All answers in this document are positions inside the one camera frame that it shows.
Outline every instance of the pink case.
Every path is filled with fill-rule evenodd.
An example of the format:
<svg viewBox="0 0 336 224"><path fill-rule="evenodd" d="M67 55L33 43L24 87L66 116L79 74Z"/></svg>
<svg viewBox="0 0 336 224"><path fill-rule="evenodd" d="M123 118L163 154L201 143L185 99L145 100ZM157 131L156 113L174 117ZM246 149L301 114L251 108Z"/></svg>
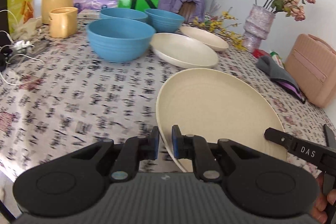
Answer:
<svg viewBox="0 0 336 224"><path fill-rule="evenodd" d="M285 69L308 101L326 107L336 95L336 52L313 35L300 34Z"/></svg>

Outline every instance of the floor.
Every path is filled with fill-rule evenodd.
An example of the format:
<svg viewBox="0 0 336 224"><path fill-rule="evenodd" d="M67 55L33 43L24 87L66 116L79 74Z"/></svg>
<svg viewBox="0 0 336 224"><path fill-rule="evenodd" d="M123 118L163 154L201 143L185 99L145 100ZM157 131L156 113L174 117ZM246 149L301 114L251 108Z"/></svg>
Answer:
<svg viewBox="0 0 336 224"><path fill-rule="evenodd" d="M18 217L21 212L17 207L15 199L13 197L13 182L2 172L0 172L0 188L4 188L5 191L4 205L15 217ZM7 223L8 222L6 221L6 219L4 219L4 217L0 214L0 224Z"/></svg>

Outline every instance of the plate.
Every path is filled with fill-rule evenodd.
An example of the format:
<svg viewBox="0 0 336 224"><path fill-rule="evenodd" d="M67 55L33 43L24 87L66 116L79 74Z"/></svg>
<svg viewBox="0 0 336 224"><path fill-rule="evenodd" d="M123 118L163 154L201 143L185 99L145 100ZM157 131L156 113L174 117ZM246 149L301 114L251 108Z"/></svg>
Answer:
<svg viewBox="0 0 336 224"><path fill-rule="evenodd" d="M287 151L264 138L272 127L283 131L271 105L238 78L212 69L188 69L176 73L162 86L156 102L156 119L166 149L178 167L192 172L191 160L174 158L171 127L182 135L203 136L208 142L231 139L280 160Z"/></svg>
<svg viewBox="0 0 336 224"><path fill-rule="evenodd" d="M217 35L194 27L183 26L181 32L191 38L201 41L216 52L222 52L229 48L228 43Z"/></svg>
<svg viewBox="0 0 336 224"><path fill-rule="evenodd" d="M218 63L214 50L184 35L156 33L151 45L158 57L181 68L211 68Z"/></svg>

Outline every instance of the wrapped vase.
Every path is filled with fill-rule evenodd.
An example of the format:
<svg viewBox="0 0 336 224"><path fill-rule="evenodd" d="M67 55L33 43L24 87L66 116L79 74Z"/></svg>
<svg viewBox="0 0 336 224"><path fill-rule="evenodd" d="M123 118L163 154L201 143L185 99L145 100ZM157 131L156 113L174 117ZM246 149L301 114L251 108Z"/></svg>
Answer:
<svg viewBox="0 0 336 224"><path fill-rule="evenodd" d="M275 14L267 11L263 7L253 5L244 25L243 46L249 52L258 49L261 41L267 39L274 19Z"/></svg>

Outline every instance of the yellow mug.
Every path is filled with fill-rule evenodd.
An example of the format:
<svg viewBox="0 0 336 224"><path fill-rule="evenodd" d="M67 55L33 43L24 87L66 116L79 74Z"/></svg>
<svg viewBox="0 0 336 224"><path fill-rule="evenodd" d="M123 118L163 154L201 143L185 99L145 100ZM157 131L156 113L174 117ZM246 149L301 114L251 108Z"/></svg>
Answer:
<svg viewBox="0 0 336 224"><path fill-rule="evenodd" d="M77 13L75 7L51 10L49 13L49 32L51 37L67 38L77 31Z"/></svg>

